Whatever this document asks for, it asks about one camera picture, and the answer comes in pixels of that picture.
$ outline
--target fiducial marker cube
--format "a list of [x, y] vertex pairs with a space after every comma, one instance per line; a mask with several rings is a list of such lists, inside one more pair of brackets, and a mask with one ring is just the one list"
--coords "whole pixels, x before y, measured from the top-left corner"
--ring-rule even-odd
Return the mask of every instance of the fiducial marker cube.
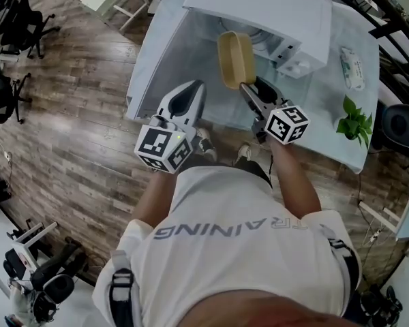
[[143, 125], [135, 154], [151, 168], [175, 173], [192, 153], [185, 132]]
[[309, 124], [310, 120], [299, 106], [288, 106], [271, 111], [265, 131], [282, 144], [288, 144], [300, 139]]

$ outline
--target green plant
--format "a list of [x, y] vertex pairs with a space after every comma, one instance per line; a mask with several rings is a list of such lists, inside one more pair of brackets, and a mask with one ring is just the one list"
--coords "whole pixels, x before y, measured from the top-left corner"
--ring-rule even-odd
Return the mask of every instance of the green plant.
[[373, 124], [372, 114], [367, 119], [365, 114], [361, 114], [362, 108], [356, 109], [356, 104], [347, 95], [344, 98], [343, 107], [347, 117], [339, 120], [336, 132], [345, 134], [349, 140], [357, 138], [361, 146], [363, 140], [368, 149], [368, 135], [373, 134], [371, 130]]

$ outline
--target black cable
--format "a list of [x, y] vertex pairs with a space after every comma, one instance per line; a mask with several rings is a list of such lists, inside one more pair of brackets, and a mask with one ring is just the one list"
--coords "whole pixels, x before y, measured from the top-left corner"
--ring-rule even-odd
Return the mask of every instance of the black cable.
[[368, 251], [367, 251], [367, 254], [365, 255], [365, 259], [363, 260], [363, 263], [362, 263], [362, 268], [365, 266], [365, 263], [367, 262], [369, 252], [371, 251], [371, 248], [374, 246], [374, 243], [376, 243], [376, 241], [373, 241], [373, 243], [371, 244], [371, 246], [369, 246], [369, 249], [368, 249]]
[[9, 193], [12, 196], [12, 166], [14, 165], [14, 160], [12, 159], [12, 154], [11, 153], [8, 153], [8, 155], [9, 155], [10, 159], [7, 162], [7, 164], [9, 165], [9, 167], [11, 167], [11, 172], [9, 174], [9, 181], [7, 183], [9, 185]]
[[361, 207], [359, 206], [359, 202], [362, 201], [361, 200], [361, 185], [362, 185], [362, 177], [361, 177], [361, 173], [359, 173], [359, 192], [357, 194], [357, 208], [359, 208], [359, 211], [361, 212], [361, 216], [363, 220], [368, 225], [369, 231], [371, 232], [372, 235], [374, 235], [374, 231], [373, 231], [373, 228], [371, 227], [371, 224], [369, 223], [367, 218], [365, 218], [365, 215], [363, 214], [363, 211], [361, 210]]

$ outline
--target white tablecloth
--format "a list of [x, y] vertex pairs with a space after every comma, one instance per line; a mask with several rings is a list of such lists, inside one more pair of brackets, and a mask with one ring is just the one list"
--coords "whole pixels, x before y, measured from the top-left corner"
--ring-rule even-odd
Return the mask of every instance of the white tablecloth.
[[[342, 46], [353, 49], [362, 60], [365, 76], [363, 91], [348, 90], [346, 87], [339, 58]], [[209, 69], [217, 67], [217, 55], [215, 59], [208, 58], [207, 62]], [[353, 19], [348, 17], [348, 13], [343, 13], [338, 5], [334, 5], [331, 49], [326, 67], [300, 79], [293, 79], [278, 74], [272, 63], [266, 59], [255, 57], [255, 62], [257, 74], [275, 84], [284, 97], [302, 106], [312, 121], [306, 134], [295, 144], [342, 162], [355, 173], [359, 173], [367, 156], [365, 145], [360, 147], [358, 140], [350, 141], [343, 134], [337, 134], [333, 124], [342, 117], [345, 94], [353, 99], [357, 108], [362, 107], [362, 112], [366, 113], [367, 117], [372, 113], [374, 121], [379, 86], [377, 40], [356, 25]], [[206, 74], [203, 79], [206, 83], [221, 82], [217, 72]], [[233, 96], [226, 96], [223, 103], [224, 105], [218, 91], [208, 93], [203, 118], [220, 125], [250, 129], [254, 115], [237, 91], [233, 91]]]

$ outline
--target shoe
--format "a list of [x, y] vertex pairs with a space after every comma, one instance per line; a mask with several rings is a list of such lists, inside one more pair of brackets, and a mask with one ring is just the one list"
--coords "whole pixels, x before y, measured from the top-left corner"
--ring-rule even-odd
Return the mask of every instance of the shoe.
[[203, 155], [210, 159], [212, 162], [217, 162], [217, 151], [212, 145], [211, 135], [209, 131], [204, 128], [197, 129], [197, 136], [200, 137], [198, 146], [200, 147]]
[[235, 162], [235, 164], [237, 164], [237, 162], [240, 160], [240, 158], [245, 157], [247, 159], [247, 161], [250, 161], [250, 159], [252, 158], [252, 148], [249, 144], [243, 144], [241, 146], [241, 148], [239, 148], [238, 150], [238, 158]]

